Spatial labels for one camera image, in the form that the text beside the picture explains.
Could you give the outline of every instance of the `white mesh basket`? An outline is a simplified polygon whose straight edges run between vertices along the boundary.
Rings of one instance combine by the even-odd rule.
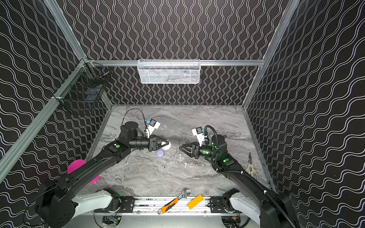
[[[137,70],[141,83],[197,84],[200,59],[140,59]]]

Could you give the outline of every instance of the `marble tabletop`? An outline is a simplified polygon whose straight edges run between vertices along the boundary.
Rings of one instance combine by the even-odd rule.
[[[187,187],[191,189],[192,196],[220,196],[231,188],[237,188],[235,183],[216,173],[203,157],[190,158],[179,150],[182,144],[197,141],[191,129],[207,124],[213,126],[218,134],[227,136],[228,152],[243,168],[246,168],[251,152],[258,179],[268,186],[242,108],[236,106],[114,106],[94,156],[119,136],[123,116],[130,108],[140,108],[146,119],[160,122],[160,127],[153,134],[169,140],[171,148],[165,150],[163,157],[158,157],[155,151],[135,150],[101,173],[99,180],[88,185],[83,192],[112,187],[123,195],[177,196]],[[142,130],[145,128],[138,110],[131,110],[125,117],[124,122],[127,121],[137,122]]]

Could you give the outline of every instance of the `black mesh basket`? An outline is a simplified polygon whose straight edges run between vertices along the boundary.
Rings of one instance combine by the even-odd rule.
[[[74,115],[93,115],[99,108],[101,95],[111,75],[111,69],[97,63],[87,63],[58,98]]]

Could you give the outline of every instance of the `yellow orange rectangular object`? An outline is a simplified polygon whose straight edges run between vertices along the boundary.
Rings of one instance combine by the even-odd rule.
[[[189,207],[189,209],[191,210],[191,209],[193,209],[198,203],[200,203],[201,201],[203,201],[203,196],[201,196],[201,195],[199,195],[199,196],[197,196],[197,197],[195,197],[192,201],[190,201],[189,203],[188,203],[188,207]]]

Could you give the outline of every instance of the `wavy patterned wall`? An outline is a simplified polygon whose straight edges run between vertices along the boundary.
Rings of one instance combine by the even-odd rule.
[[[202,67],[199,84],[142,84],[136,67],[115,67],[106,91],[113,104],[241,105],[257,68]]]
[[[365,1],[302,0],[248,108],[302,227],[365,226]]]
[[[60,105],[0,184],[0,228],[42,223],[32,200],[47,179],[57,179],[77,159],[85,159],[106,109],[100,103],[94,116],[73,116]]]
[[[78,63],[42,0],[0,1],[0,158]]]
[[[262,59],[288,0],[58,0],[89,59]]]

